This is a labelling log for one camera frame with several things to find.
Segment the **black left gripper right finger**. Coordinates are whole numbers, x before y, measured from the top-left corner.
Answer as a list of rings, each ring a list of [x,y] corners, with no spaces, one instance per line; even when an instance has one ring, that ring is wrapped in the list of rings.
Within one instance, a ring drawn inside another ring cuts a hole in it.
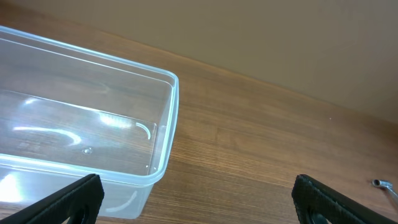
[[[301,224],[397,224],[306,174],[296,177],[292,198]]]

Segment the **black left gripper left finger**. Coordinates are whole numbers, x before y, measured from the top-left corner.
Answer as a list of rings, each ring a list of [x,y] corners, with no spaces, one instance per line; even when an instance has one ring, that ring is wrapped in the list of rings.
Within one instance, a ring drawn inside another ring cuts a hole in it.
[[[1,220],[1,224],[95,224],[104,190],[100,176],[89,174]]]

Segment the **silver wrench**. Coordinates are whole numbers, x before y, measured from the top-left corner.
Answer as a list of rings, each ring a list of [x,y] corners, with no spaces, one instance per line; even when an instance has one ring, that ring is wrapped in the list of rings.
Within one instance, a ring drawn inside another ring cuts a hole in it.
[[[379,188],[379,189],[386,191],[387,194],[392,199],[392,201],[397,205],[397,200],[398,200],[397,193],[395,192],[392,183],[390,183],[389,181],[386,181],[386,180],[381,180],[381,179],[373,179],[371,181],[371,183],[375,188]]]

